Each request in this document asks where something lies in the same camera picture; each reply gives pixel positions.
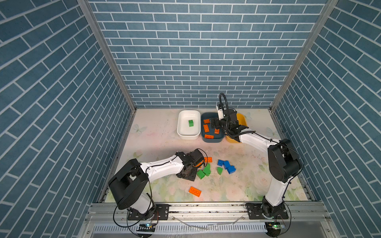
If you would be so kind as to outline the yellow plastic bin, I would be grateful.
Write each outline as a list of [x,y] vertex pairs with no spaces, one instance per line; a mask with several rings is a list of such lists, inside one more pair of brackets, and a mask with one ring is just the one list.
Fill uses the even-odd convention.
[[229,143],[239,143],[238,136],[231,137],[231,135],[237,135],[241,133],[244,129],[248,129],[246,119],[244,115],[232,112],[229,114],[229,120],[227,120],[227,123],[225,123],[225,134],[226,134],[226,140]]

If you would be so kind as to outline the dark teal plastic bin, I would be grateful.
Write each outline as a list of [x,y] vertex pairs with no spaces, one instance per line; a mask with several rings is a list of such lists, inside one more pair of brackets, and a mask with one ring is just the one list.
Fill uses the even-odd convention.
[[[203,125],[204,125],[203,120],[205,120],[205,119],[210,119],[210,123],[208,123],[208,125],[210,127],[210,132],[207,133],[207,134],[208,135],[214,135],[214,139],[205,139],[204,138],[205,133],[204,133],[204,129],[203,129]],[[213,122],[214,119],[218,120],[218,114],[217,113],[206,112],[206,113],[203,113],[201,115],[201,118],[200,118],[200,120],[201,120],[201,126],[200,126],[200,128],[201,128],[201,136],[202,136],[203,141],[206,142],[206,143],[220,143],[224,139],[224,137],[225,137],[225,135],[224,135],[224,133],[222,132],[221,129],[219,129],[220,130],[219,134],[215,134],[214,133],[214,130],[216,129],[215,125],[212,125],[212,122]]]

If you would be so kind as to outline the white plastic bin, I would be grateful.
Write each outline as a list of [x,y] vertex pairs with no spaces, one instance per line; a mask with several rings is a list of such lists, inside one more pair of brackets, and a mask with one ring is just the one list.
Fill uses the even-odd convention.
[[177,134],[182,140],[195,140],[201,133],[201,114],[196,110],[182,110],[178,116]]

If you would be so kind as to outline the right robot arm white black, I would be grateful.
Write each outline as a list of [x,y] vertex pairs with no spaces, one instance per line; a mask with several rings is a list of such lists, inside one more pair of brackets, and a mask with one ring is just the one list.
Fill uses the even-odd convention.
[[269,171],[272,175],[269,189],[263,197],[261,212],[267,219],[273,219],[284,211],[284,196],[291,181],[304,168],[304,161],[289,139],[275,141],[247,126],[239,124],[235,109],[218,104],[217,118],[211,120],[216,129],[221,129],[231,139],[250,145],[267,153]]

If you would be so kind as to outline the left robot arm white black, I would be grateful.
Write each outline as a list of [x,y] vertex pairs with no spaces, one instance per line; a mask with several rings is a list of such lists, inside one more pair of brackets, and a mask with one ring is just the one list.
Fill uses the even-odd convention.
[[108,187],[119,210],[132,211],[128,218],[148,220],[157,215],[151,183],[157,179],[175,175],[180,179],[195,181],[198,170],[208,165],[207,154],[202,149],[155,161],[129,160],[108,181]]

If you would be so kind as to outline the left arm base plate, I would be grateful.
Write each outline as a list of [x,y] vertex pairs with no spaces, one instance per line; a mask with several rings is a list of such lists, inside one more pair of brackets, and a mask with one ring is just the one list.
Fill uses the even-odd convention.
[[151,208],[146,211],[146,209],[140,213],[134,208],[130,208],[128,213],[128,219],[132,221],[145,221],[145,220],[168,220],[169,215],[169,204],[159,203],[157,205],[151,206]]

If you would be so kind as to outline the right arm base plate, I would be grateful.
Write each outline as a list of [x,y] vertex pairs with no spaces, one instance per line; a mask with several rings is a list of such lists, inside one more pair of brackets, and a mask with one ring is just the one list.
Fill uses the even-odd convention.
[[245,208],[247,209],[250,220],[261,220],[261,219],[288,219],[289,214],[286,210],[284,203],[279,206],[273,207],[267,203],[246,203]]

